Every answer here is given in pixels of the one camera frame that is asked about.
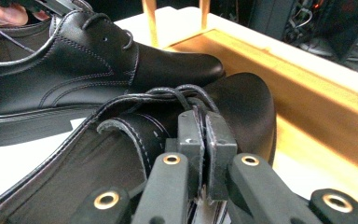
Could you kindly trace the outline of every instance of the shoe sole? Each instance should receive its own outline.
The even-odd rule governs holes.
[[[73,130],[71,119],[90,115],[98,106],[68,106],[0,116],[0,147]]]

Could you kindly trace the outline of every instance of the brass eyelet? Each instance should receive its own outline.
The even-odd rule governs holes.
[[[180,157],[178,157],[176,155],[168,155],[168,156],[164,157],[163,161],[165,164],[175,165],[180,162]]]
[[[249,166],[257,166],[260,163],[260,160],[253,156],[244,156],[241,160],[244,164]]]
[[[94,206],[98,209],[104,210],[115,206],[118,203],[120,196],[115,191],[107,191],[98,195],[94,200]]]
[[[345,198],[336,194],[325,194],[322,199],[327,206],[341,213],[349,213],[353,210],[353,206]]]

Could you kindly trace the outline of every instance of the leather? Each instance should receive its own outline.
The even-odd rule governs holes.
[[[40,47],[19,58],[26,52],[13,52],[16,47],[0,36],[0,56],[15,55],[14,61],[0,62],[0,116],[60,106],[101,105],[128,92],[186,83],[204,86],[224,75],[222,64],[210,55],[130,44],[129,34],[106,18],[91,20],[82,29],[94,15],[69,13],[46,42],[47,22],[0,28],[24,45],[33,39],[31,45]],[[23,31],[29,35],[17,34]]]
[[[237,141],[239,152],[253,153],[273,162],[276,112],[269,87],[257,75],[226,77],[205,87]]]
[[[272,161],[275,112],[266,84],[253,74],[237,74],[204,89],[226,119],[239,152]],[[160,144],[176,137],[183,111],[176,99],[165,95],[133,94],[107,102],[0,197],[0,223],[67,223],[81,202],[100,188],[116,187],[134,195],[163,153]]]

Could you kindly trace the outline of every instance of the hand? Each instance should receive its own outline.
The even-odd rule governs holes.
[[[10,7],[0,7],[0,25],[24,25],[28,21],[25,8],[13,4]]]

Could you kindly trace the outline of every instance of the wooden post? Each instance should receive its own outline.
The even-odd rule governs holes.
[[[200,0],[200,9],[201,9],[201,29],[206,29],[208,13],[210,11],[211,0]]]
[[[157,9],[156,0],[142,0],[142,7],[149,23],[151,45],[153,47],[158,47],[155,15],[155,11]]]

